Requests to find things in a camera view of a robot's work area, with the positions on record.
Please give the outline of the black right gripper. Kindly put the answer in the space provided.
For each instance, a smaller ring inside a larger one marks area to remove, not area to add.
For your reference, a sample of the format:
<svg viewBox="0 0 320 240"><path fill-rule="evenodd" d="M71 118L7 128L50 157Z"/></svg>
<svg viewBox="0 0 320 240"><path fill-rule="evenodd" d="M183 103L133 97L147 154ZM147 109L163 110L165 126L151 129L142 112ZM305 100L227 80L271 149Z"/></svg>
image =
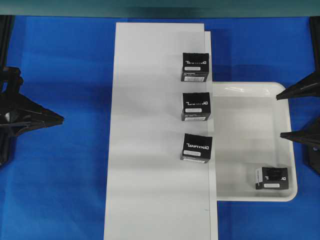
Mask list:
<svg viewBox="0 0 320 240"><path fill-rule="evenodd" d="M310 74L276 95L277 100L320 96L320 75ZM280 137L303 144L303 162L315 173L320 172L320 118L299 131L282 132Z"/></svg>

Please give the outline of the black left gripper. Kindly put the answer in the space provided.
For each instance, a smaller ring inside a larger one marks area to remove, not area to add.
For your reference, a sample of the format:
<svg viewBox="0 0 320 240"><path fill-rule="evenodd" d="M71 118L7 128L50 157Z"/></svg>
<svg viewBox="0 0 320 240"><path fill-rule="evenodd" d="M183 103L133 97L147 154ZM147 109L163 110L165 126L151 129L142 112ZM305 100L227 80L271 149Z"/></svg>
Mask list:
<svg viewBox="0 0 320 240"><path fill-rule="evenodd" d="M9 162L12 139L24 133L62 125L64 117L44 108L42 105L20 94L24 83L17 67L5 66L0 69L0 166ZM19 122L15 99L18 96L18 109L30 114L33 121Z"/></svg>

